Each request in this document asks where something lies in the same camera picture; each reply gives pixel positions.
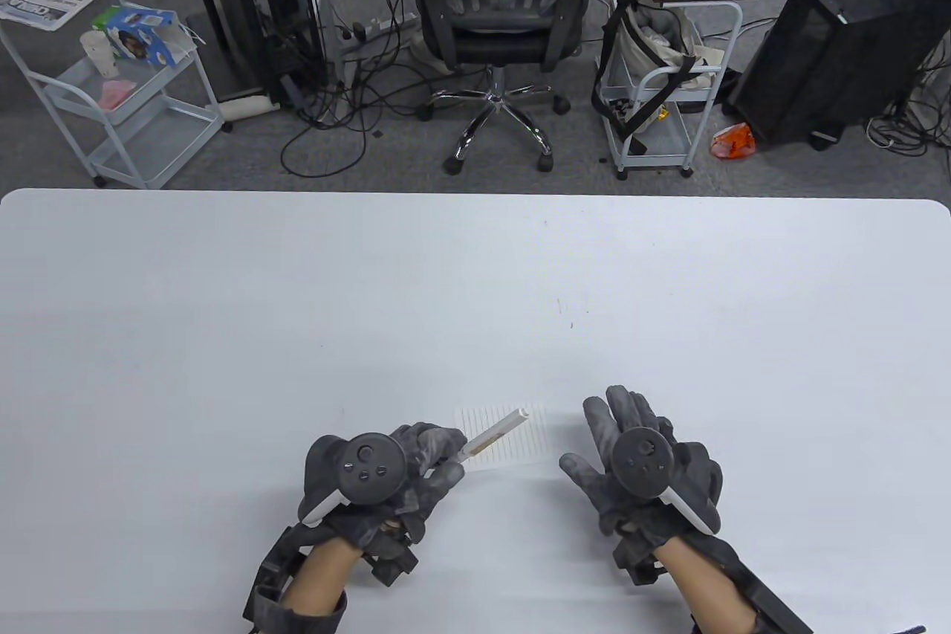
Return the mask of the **person's left hand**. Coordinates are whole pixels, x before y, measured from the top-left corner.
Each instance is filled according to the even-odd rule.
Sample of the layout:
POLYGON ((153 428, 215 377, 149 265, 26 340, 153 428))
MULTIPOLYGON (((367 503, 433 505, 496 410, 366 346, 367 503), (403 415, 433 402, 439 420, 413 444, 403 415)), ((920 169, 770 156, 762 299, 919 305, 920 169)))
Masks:
POLYGON ((392 437, 408 465, 397 493, 380 504, 336 506, 322 519, 326 528, 360 550, 373 576, 387 587, 417 565, 411 546, 425 536, 435 506, 464 477, 458 454, 467 443, 458 429, 423 422, 404 424, 392 437))

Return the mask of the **person's right hand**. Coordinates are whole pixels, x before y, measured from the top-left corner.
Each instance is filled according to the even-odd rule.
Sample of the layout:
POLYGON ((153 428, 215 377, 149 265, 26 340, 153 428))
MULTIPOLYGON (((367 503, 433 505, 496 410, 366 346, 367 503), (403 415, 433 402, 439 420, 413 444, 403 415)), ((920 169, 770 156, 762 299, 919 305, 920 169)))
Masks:
POLYGON ((656 549, 677 536, 718 533, 722 468, 699 441, 678 441, 670 420, 625 386, 588 397, 582 410, 602 468, 574 453, 558 464, 594 506, 602 534, 620 537, 618 569, 636 586, 653 584, 665 572, 656 549))

